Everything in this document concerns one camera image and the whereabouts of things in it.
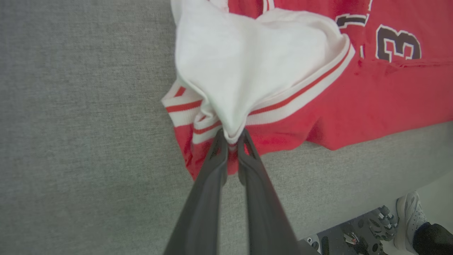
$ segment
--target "jersey number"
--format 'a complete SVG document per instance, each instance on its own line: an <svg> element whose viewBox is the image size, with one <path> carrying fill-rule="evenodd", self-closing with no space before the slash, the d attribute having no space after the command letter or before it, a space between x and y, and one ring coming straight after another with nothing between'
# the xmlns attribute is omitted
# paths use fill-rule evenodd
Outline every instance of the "jersey number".
<svg viewBox="0 0 453 255"><path fill-rule="evenodd" d="M387 43L393 44L393 51L387 49ZM397 32L395 29L380 25L376 30L376 57L392 62L392 54L404 57L404 49L411 48L410 56L406 59L420 59L422 52L417 38L404 30Z"/></svg>
<svg viewBox="0 0 453 255"><path fill-rule="evenodd" d="M358 25L364 27L367 20L368 14L361 15L346 13L335 18L335 22L337 23L339 28L347 28L348 25Z"/></svg>

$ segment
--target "striped ribbed trim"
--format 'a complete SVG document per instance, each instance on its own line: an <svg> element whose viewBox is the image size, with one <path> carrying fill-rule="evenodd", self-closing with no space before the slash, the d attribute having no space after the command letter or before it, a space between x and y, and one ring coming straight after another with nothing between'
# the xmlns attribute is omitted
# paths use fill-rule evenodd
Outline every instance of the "striped ribbed trim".
<svg viewBox="0 0 453 255"><path fill-rule="evenodd" d="M263 0L263 13L275 9L274 0Z"/></svg>
<svg viewBox="0 0 453 255"><path fill-rule="evenodd" d="M344 36L345 47L336 58L303 81L256 105L244 125L268 124L287 118L329 87L343 73L355 54L349 38ZM202 100L202 96L191 88L181 86L178 81L162 99L175 127L193 123L194 144L213 138L222 127L217 116L205 116L200 112ZM228 139L230 143L236 140L236 137Z"/></svg>

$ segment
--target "white sneaker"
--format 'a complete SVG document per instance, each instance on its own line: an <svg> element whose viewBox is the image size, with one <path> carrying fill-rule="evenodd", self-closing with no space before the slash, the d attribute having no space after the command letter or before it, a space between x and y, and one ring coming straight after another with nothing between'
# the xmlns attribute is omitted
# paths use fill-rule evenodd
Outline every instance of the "white sneaker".
<svg viewBox="0 0 453 255"><path fill-rule="evenodd" d="M399 250L405 250L413 254L418 253L412 248L415 231L424 223L428 222L423 213L420 197L416 191L400 197L396 202L396 211L400 218L398 233L393 243Z"/></svg>

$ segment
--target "red fabric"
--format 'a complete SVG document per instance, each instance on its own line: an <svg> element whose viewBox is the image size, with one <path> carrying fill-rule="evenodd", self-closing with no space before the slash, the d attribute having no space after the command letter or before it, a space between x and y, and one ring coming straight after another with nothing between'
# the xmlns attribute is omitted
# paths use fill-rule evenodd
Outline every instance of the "red fabric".
<svg viewBox="0 0 453 255"><path fill-rule="evenodd" d="M341 28L356 55L342 75L305 107L270 124L247 126L260 155L291 150L311 141L335 150L408 129L453 120L453 2L450 0L274 0L276 8L307 10L335 20L339 15L368 15L366 24ZM229 1L230 12L256 18L261 0ZM391 54L378 59L381 25L407 31L420 44L420 59ZM363 47L364 58L360 56ZM387 50L394 44L386 42ZM186 167L195 179L212 140L192 144L193 126L175 128ZM230 152L228 173L237 171Z"/></svg>

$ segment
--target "folded cloth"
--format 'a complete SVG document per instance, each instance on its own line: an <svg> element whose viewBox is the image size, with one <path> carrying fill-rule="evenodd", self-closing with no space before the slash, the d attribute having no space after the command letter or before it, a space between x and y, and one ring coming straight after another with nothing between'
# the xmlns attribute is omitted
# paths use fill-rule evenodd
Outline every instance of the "folded cloth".
<svg viewBox="0 0 453 255"><path fill-rule="evenodd" d="M220 128L232 174L245 126L263 154L305 140L336 149L452 119L451 50L443 59L424 51L421 60L422 33L379 24L370 1L332 2L172 0L178 77L162 102L194 178Z"/></svg>

